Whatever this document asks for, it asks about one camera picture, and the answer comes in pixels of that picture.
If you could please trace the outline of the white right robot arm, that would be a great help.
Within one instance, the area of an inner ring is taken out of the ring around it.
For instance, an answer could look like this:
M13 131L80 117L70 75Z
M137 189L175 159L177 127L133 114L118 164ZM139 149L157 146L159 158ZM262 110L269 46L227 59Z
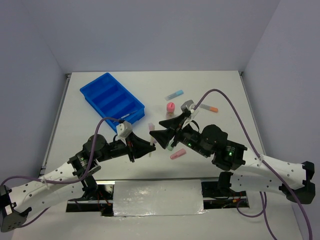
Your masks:
M291 202L311 204L316 196L312 183L315 165L312 162L291 163L255 152L243 144L228 140L228 134L217 125L210 124L203 130L193 129L186 113L160 121L163 130L149 134L162 148L185 145L205 158L222 172L217 190L223 196L232 192L271 192L286 197Z

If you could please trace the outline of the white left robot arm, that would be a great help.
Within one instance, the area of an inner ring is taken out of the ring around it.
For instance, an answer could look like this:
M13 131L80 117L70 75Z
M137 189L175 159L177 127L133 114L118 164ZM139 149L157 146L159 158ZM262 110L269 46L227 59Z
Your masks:
M100 162L122 156L134 162L155 150L155 144L134 133L111 143L101 134L92 135L80 152L55 170L13 188L4 182L0 185L0 231L23 228L29 224L28 217L42 215L61 202L95 198L98 184L94 174L101 169Z

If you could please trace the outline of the black thin pen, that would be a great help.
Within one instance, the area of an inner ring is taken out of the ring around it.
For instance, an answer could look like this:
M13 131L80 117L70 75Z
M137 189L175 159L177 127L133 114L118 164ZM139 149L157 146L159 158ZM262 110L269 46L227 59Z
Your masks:
M130 115L133 115L133 114L136 113L136 112L137 112L137 110L132 111L132 112L130 112L130 113L127 113L127 114L121 116L120 119L121 119L121 120L122 120L122 119L125 119L125 118L129 117Z

